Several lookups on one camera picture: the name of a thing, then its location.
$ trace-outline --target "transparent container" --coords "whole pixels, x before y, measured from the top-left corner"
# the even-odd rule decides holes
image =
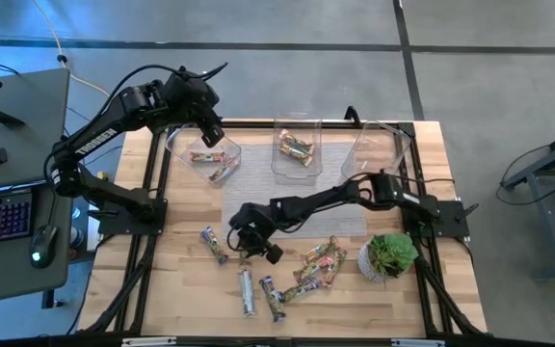
[[[291,113],[274,121],[274,146],[271,169],[277,184],[313,185],[323,171],[322,120],[308,114]],[[312,144],[311,159],[296,159],[280,148],[284,130],[305,143]]]
[[[241,147],[224,136],[217,145],[209,148],[202,141],[200,130],[189,129],[186,131],[197,131],[198,133],[198,137],[187,148],[182,149],[174,145],[174,137],[178,131],[170,135],[166,141],[166,148],[210,183],[214,185],[222,184],[239,167]],[[209,154],[213,157],[204,161],[197,161],[198,157],[196,160],[194,159],[196,153]]]
[[[342,165],[342,180],[359,173],[398,173],[410,146],[410,137],[401,130],[369,120]]]

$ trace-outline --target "green plant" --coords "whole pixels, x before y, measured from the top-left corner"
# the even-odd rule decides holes
[[[372,268],[382,275],[397,277],[418,257],[412,239],[405,234],[376,235],[368,245]]]

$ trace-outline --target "wooden table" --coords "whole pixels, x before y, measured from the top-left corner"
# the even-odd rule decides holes
[[[435,121],[414,123],[423,174],[426,179],[450,178],[451,172]],[[357,130],[324,130],[323,142],[353,142]],[[176,146],[186,146],[198,135],[184,130]],[[272,129],[227,129],[240,145],[270,144]],[[147,130],[128,133],[119,162],[116,183],[142,186],[151,140]],[[156,165],[152,187],[157,185]],[[429,194],[439,200],[455,197],[450,182],[427,184]],[[172,158],[166,197],[169,200],[166,229],[158,239],[147,294],[143,335],[208,336],[293,336],[293,337],[417,337],[424,336],[416,275],[413,267],[397,280],[386,284],[367,280],[357,268],[359,248],[372,234],[403,232],[398,208],[386,212],[365,211],[368,236],[343,237],[339,243],[348,251],[348,260],[335,278],[333,289],[318,290],[285,307],[287,318],[274,324],[265,296],[257,281],[271,275],[278,290],[295,282],[293,270],[302,267],[300,256],[324,239],[279,239],[284,255],[277,265],[263,257],[251,260],[257,313],[245,318],[237,270],[238,254],[226,251],[233,260],[219,267],[198,234],[207,226],[220,236],[222,190]],[[82,309],[79,328],[86,328],[111,303],[122,283],[130,237],[117,236],[97,252]],[[480,330],[486,330],[477,284],[468,253],[455,240],[438,239],[445,286],[463,313]],[[435,323],[439,327],[438,304],[430,287]],[[126,323],[134,314],[136,292],[131,295]]]

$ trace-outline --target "concrete floor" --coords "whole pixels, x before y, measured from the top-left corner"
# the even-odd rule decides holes
[[[400,43],[391,0],[155,0],[150,7],[131,0],[41,3],[59,35],[68,39],[345,43],[360,44],[361,50]],[[553,0],[402,3],[411,44],[555,47]],[[30,1],[0,0],[1,38],[43,40],[50,39],[50,33]],[[402,53],[355,48],[84,48],[67,49],[66,54],[79,76],[107,90],[143,64],[205,70],[229,61],[211,81],[222,98],[217,111],[225,117],[306,111],[337,119],[354,104],[368,119],[412,120]],[[0,46],[0,63],[21,72],[54,68],[56,54],[53,48]],[[481,203],[469,224],[489,331],[555,342],[555,281],[532,280],[549,265],[536,208],[507,206],[493,196],[515,157],[555,139],[555,55],[416,53],[412,58],[425,119],[442,125],[458,192],[466,203]],[[131,83],[165,77],[150,71]],[[72,83],[69,106],[83,115],[94,113],[102,102],[101,93]],[[83,121],[68,114],[66,124],[73,131]],[[93,169],[113,173],[116,153]],[[521,165],[534,158],[525,158]],[[555,181],[548,184],[553,187]],[[531,198],[517,189],[510,199]],[[555,216],[555,196],[550,206]],[[0,338],[63,334],[80,305],[90,268],[74,265],[68,283],[57,291],[58,297],[68,298],[68,307],[40,310],[37,295],[0,301]]]

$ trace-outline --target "placemat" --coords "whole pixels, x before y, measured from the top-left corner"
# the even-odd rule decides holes
[[[313,185],[278,184],[271,170],[272,145],[242,145],[241,165],[223,186],[222,236],[230,230],[228,221],[245,202],[268,204],[271,198],[307,197],[340,184],[341,166],[353,144],[323,144],[323,171]],[[367,223],[363,208],[347,204],[312,215],[294,233],[276,231],[274,238],[322,238],[364,236]],[[233,233],[231,242],[236,242]]]

